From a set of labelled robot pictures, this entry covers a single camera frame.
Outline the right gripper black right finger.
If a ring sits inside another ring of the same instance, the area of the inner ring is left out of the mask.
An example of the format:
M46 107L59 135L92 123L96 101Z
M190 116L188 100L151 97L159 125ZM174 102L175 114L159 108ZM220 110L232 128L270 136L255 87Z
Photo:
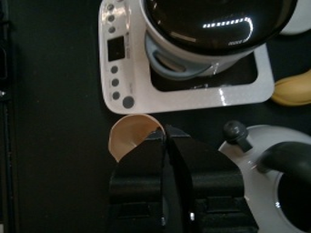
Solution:
M187 233L258 233L240 169L210 144L167 126L167 149Z

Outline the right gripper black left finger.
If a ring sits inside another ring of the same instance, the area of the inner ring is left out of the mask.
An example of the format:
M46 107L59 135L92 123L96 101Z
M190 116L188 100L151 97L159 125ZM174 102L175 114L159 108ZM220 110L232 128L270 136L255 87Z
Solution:
M163 233L164 137L160 129L154 131L116 165L107 233Z

